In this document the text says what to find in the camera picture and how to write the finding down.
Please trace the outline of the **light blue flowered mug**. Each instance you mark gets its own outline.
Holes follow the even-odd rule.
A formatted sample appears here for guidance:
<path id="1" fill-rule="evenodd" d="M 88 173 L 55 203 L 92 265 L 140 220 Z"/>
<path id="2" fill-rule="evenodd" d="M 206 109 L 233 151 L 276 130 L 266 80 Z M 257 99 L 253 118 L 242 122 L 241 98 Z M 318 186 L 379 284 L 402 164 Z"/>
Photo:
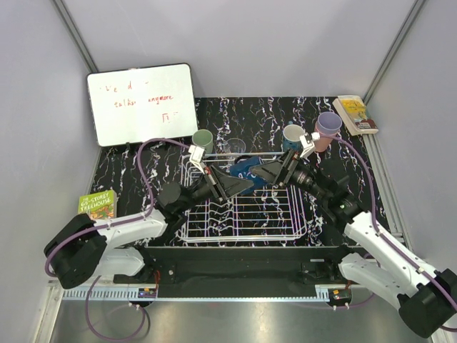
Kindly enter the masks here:
<path id="1" fill-rule="evenodd" d="M 289 124 L 283 129 L 282 150 L 287 152 L 293 150 L 302 152 L 303 146 L 300 137 L 305 134 L 305 130 L 297 124 Z"/>

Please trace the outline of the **clear glass cup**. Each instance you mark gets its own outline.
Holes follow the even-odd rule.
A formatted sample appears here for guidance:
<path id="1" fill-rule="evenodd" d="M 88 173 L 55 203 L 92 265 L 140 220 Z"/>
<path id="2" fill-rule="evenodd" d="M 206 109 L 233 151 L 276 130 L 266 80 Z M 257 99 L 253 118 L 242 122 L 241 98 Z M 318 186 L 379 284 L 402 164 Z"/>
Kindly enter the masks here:
<path id="1" fill-rule="evenodd" d="M 246 143 L 239 138 L 230 138 L 224 144 L 225 154 L 243 154 L 246 152 Z"/>

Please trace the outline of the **dark blue ceramic mug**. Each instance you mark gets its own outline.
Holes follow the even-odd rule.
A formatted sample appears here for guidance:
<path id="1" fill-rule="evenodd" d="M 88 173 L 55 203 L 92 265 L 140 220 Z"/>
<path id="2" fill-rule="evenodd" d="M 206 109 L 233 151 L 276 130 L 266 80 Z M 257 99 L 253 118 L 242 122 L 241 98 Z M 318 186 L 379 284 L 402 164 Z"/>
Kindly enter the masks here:
<path id="1" fill-rule="evenodd" d="M 262 163 L 263 161 L 260 156 L 241 155 L 235 159 L 234 164 L 229 168 L 229 174 L 231 176 L 248 179 L 253 182 L 253 186 L 241 192 L 241 195 L 252 194 L 257 189 L 262 189 L 267 185 L 264 179 L 250 172 L 251 167 L 258 166 Z"/>

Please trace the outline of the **pink plastic cup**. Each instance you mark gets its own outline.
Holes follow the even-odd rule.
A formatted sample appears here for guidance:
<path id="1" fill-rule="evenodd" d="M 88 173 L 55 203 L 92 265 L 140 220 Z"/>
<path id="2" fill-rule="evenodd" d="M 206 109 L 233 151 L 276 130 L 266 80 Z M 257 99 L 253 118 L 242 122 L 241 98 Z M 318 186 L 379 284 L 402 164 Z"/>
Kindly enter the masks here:
<path id="1" fill-rule="evenodd" d="M 315 151 L 318 153 L 325 152 L 336 134 L 323 133 L 317 126 L 315 127 L 315 132 L 320 136 L 320 139 L 314 142 Z"/>

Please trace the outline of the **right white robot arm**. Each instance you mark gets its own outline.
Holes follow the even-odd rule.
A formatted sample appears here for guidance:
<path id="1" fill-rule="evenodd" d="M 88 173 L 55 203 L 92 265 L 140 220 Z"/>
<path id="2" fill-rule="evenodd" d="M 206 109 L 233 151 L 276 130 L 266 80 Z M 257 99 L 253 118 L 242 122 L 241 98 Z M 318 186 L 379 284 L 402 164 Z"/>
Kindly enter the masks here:
<path id="1" fill-rule="evenodd" d="M 325 160 L 312 167 L 294 151 L 250 168 L 269 184 L 293 185 L 316 198 L 326 221 L 358 243 L 377 262 L 371 264 L 349 248 L 324 265 L 327 280 L 344 279 L 369 289 L 397 309 L 404 324 L 428 339 L 456 314 L 456 273 L 438 271 L 384 229 L 348 191 L 349 176 Z"/>

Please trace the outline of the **green plastic cup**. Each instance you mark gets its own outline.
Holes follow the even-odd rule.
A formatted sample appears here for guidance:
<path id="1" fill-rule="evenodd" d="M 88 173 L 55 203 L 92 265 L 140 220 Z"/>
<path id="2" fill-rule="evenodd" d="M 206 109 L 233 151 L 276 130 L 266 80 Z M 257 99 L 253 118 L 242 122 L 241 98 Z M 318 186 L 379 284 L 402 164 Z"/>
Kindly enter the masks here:
<path id="1" fill-rule="evenodd" d="M 206 154 L 212 154 L 214 149 L 213 134 L 207 129 L 199 129 L 192 135 L 192 144 L 205 150 Z"/>

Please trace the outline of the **lilac plastic cup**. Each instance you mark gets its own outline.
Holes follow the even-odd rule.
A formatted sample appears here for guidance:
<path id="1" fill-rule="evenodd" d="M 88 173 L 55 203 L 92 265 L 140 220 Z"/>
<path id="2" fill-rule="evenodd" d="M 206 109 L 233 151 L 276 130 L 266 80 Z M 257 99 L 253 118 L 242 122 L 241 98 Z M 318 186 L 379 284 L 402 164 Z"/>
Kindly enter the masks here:
<path id="1" fill-rule="evenodd" d="M 319 114 L 315 127 L 322 134 L 334 135 L 340 131 L 342 123 L 342 119 L 338 114 L 327 111 Z"/>

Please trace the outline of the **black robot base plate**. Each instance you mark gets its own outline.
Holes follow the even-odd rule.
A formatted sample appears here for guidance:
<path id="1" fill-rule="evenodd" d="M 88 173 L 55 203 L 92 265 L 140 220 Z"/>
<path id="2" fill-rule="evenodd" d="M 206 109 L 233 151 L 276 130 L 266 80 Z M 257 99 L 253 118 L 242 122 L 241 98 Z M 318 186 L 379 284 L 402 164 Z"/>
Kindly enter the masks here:
<path id="1" fill-rule="evenodd" d="M 337 264 L 362 248 L 339 247 L 149 247 L 140 249 L 146 266 L 128 277 L 117 273 L 117 284 L 145 284 L 158 274 L 162 284 L 180 284 L 189 279 L 305 279 L 341 278 Z"/>

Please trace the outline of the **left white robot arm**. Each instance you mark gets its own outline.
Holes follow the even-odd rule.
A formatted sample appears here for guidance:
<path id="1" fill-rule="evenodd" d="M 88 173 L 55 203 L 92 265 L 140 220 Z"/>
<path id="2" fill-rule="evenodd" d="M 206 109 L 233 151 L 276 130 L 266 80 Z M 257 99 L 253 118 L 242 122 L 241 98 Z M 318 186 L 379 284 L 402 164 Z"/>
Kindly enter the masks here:
<path id="1" fill-rule="evenodd" d="M 249 179 L 209 166 L 189 187 L 178 182 L 164 184 L 156 203 L 145 212 L 98 221 L 78 214 L 46 245 L 45 271 L 64 289 L 110 274 L 148 282 L 154 265 L 131 243 L 146 238 L 165 242 L 185 223 L 186 211 L 209 199 L 225 202 L 252 186 Z"/>

